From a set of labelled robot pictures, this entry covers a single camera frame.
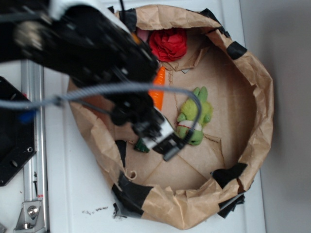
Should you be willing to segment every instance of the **gray wall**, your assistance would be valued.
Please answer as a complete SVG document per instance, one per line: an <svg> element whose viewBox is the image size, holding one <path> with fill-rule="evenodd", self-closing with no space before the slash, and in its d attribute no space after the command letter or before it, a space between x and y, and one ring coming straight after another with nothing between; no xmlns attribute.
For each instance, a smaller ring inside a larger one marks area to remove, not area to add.
<svg viewBox="0 0 311 233"><path fill-rule="evenodd" d="M246 47L275 84L261 169L268 233L311 232L311 0L240 0Z"/></svg>

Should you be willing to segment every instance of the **orange carrot toy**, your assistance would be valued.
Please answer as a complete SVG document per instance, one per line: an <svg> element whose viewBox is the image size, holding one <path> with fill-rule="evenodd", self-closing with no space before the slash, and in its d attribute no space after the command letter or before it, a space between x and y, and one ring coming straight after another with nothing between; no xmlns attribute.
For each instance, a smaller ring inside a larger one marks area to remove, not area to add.
<svg viewBox="0 0 311 233"><path fill-rule="evenodd" d="M157 72L156 78L153 82L153 84L156 85L164 85L165 83L165 67L161 67L159 71ZM149 91L149 95L154 101L154 106L158 110L162 110L162 105L163 105L163 96L164 93L163 91Z"/></svg>

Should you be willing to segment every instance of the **cable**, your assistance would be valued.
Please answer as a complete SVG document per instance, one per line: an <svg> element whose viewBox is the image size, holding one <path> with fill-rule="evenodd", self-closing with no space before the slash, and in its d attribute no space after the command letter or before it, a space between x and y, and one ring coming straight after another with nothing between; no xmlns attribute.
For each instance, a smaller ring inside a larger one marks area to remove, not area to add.
<svg viewBox="0 0 311 233"><path fill-rule="evenodd" d="M72 102L76 102L76 103L82 104L83 106L89 107L89 108L91 108L91 109L93 109L93 110L95 110L95 111L97 111L99 113L107 114L107 115L110 115L110 116L112 115L112 113L110 111L107 111L105 109L99 108L99 107L97 107L97 106L95 106L93 104L90 104L90 103L88 103L86 101L83 101L83 100L72 100Z"/></svg>
<svg viewBox="0 0 311 233"><path fill-rule="evenodd" d="M123 0L120 0L120 4L121 4L121 9L122 9L122 19L121 19L121 21L122 21L122 23L125 24L125 8L124 8Z"/></svg>
<svg viewBox="0 0 311 233"><path fill-rule="evenodd" d="M43 101L28 102L28 101L0 100L0 108L7 108L11 110L30 110L39 108L40 106L47 106L51 104L61 106L62 102L64 101L74 101L94 95L126 94L135 92L146 92L149 90L180 93L187 95L194 101L194 103L198 108L198 112L193 121L192 127L189 129L188 134L183 139L184 143L188 143L194 132L195 125L199 121L200 115L202 113L202 106L199 99L191 91L176 87L153 85L151 83L136 83L136 82L101 84L96 86L84 87L82 89L68 92L61 96L44 99Z"/></svg>

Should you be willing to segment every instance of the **green stuffed toy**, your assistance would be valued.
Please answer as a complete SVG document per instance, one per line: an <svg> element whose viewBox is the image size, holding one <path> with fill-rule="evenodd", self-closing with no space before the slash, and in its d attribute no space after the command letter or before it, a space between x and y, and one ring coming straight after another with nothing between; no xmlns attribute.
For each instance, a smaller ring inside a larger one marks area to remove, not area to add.
<svg viewBox="0 0 311 233"><path fill-rule="evenodd" d="M195 131L189 141L191 145L199 145L203 140L203 127L210 122L213 115L213 107L207 102L207 89L203 86L201 89L197 87L193 93L198 97L202 105L202 114L199 122L195 126ZM184 138L188 133L188 130L193 125L193 121L197 115L198 108L193 100L188 99L181 106L181 113L177 118L178 126L176 129L177 134L180 138Z"/></svg>

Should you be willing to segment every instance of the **red flower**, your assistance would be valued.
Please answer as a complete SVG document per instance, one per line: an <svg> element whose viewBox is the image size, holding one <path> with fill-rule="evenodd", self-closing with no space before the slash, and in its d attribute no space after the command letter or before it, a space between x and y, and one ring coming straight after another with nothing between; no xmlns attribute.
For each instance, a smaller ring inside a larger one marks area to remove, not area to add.
<svg viewBox="0 0 311 233"><path fill-rule="evenodd" d="M172 28L153 31L149 45L152 53L162 62L182 58L187 52L187 34L184 29Z"/></svg>

